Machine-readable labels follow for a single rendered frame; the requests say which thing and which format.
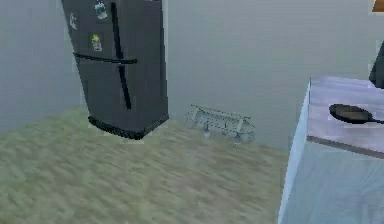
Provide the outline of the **grey metal pot rack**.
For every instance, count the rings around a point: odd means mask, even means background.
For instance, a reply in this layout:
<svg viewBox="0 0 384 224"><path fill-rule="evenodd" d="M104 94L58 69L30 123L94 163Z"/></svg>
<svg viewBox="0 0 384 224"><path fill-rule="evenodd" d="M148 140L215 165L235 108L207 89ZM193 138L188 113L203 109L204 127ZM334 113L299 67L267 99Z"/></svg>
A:
<svg viewBox="0 0 384 224"><path fill-rule="evenodd" d="M206 137L215 132L231 136L235 144L254 141L255 126L249 116L191 104L185 120L202 128Z"/></svg>

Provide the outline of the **dark grey fridge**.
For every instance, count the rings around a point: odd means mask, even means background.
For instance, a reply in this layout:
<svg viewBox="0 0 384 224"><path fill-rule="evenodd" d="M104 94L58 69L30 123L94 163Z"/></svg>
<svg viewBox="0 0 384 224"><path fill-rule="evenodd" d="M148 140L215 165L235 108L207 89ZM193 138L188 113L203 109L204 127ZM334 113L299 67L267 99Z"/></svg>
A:
<svg viewBox="0 0 384 224"><path fill-rule="evenodd" d="M102 0L107 17L98 19L97 0L61 0L76 67L95 127L140 140L168 118L163 0ZM123 59L115 52L111 2L117 5ZM77 30L69 25L76 17ZM102 51L93 50L97 34ZM131 109L125 105L119 66L125 67Z"/></svg>

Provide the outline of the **yellow and white fridge magnet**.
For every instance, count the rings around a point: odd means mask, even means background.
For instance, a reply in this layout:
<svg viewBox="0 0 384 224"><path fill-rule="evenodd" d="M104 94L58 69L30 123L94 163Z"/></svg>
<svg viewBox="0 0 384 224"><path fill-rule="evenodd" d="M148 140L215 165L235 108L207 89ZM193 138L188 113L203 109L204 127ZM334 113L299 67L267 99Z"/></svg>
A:
<svg viewBox="0 0 384 224"><path fill-rule="evenodd" d="M92 46L93 46L94 51L97 51L97 52L102 51L102 43L101 43L101 40L97 34L92 35L91 42L92 42Z"/></svg>

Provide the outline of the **pale blue kitchen counter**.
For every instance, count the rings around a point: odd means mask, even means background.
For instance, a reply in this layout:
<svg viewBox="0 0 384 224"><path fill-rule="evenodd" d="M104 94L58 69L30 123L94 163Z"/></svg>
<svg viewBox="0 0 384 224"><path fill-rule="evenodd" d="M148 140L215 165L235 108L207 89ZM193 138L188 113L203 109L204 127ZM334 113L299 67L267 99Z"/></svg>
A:
<svg viewBox="0 0 384 224"><path fill-rule="evenodd" d="M384 224L384 124L329 113L354 105L384 120L384 89L322 76L307 87L291 146L277 224Z"/></svg>

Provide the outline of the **black frying pan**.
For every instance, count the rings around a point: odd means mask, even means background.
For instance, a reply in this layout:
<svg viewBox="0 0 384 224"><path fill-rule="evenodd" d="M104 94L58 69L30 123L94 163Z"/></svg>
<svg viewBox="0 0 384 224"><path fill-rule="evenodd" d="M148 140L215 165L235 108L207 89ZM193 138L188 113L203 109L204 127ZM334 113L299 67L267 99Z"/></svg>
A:
<svg viewBox="0 0 384 224"><path fill-rule="evenodd" d="M373 114L363 108L354 105L332 104L329 113L337 120L350 124L365 124L369 122L384 124L384 120L378 120Z"/></svg>

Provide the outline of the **dark grey appliance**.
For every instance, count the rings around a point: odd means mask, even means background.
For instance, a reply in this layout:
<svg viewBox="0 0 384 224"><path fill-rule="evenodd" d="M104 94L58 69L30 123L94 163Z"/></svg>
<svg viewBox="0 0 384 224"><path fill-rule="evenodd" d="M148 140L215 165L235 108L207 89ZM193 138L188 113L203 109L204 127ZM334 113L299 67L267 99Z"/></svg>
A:
<svg viewBox="0 0 384 224"><path fill-rule="evenodd" d="M373 64L369 80L376 88L384 89L384 41Z"/></svg>

